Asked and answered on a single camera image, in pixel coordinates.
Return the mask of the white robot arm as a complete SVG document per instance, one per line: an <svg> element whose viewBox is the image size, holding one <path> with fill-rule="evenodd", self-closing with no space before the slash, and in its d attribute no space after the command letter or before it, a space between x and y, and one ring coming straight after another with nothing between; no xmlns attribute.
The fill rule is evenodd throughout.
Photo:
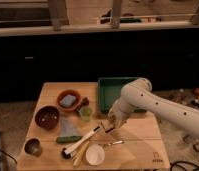
<svg viewBox="0 0 199 171"><path fill-rule="evenodd" d="M108 121L118 128L136 107L150 111L199 138L199 110L154 95L151 82L145 78L122 87L120 97L109 111Z"/></svg>

